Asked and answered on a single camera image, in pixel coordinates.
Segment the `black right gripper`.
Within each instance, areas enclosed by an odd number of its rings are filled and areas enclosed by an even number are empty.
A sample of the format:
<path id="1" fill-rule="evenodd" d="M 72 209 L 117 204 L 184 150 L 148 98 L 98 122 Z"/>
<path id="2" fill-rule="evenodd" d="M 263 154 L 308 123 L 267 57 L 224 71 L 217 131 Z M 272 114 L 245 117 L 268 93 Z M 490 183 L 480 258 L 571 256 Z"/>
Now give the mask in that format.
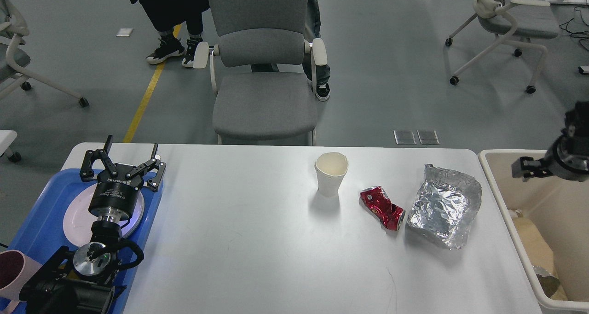
<path id="1" fill-rule="evenodd" d="M 512 163 L 512 177 L 528 180 L 558 176 L 565 180 L 588 180 L 589 140 L 581 136 L 560 136 L 543 158 L 519 157 Z"/>

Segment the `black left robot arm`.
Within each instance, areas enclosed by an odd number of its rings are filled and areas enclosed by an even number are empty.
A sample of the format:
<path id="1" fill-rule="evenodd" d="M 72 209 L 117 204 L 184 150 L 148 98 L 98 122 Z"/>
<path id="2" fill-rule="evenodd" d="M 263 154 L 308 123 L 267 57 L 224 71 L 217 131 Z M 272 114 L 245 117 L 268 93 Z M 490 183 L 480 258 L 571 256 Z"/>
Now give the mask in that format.
<path id="1" fill-rule="evenodd" d="M 158 192 L 166 163 L 158 144 L 144 163 L 114 163 L 111 145 L 109 135 L 102 148 L 86 151 L 79 171 L 82 182 L 95 183 L 90 240 L 76 249 L 62 245 L 24 284 L 28 314 L 106 314 L 126 289 L 116 279 L 144 260 L 144 242 L 124 237 L 120 222 L 131 221 L 143 188 Z"/>

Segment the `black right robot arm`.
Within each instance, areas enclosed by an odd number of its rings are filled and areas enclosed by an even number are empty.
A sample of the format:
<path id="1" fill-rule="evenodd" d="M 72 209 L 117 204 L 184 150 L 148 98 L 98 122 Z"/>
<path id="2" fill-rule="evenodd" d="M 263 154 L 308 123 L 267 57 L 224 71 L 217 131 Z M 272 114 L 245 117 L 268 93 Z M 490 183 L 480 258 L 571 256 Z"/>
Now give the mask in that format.
<path id="1" fill-rule="evenodd" d="M 585 182 L 589 177 L 589 103 L 578 101 L 565 114 L 562 135 L 546 151 L 543 158 L 519 157 L 511 165 L 513 178 L 545 178 L 557 176 L 564 180 Z"/>

